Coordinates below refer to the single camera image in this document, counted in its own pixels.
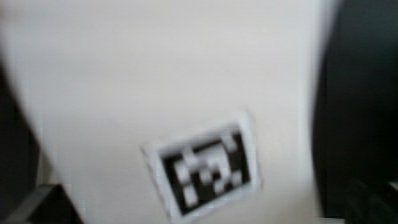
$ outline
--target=white panel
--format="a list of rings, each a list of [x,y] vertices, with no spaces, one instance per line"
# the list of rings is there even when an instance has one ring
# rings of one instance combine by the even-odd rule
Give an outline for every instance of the white panel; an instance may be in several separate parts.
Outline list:
[[[198,223],[313,223],[324,0],[6,0],[11,83],[88,224],[166,223],[141,145],[246,108],[264,191]]]

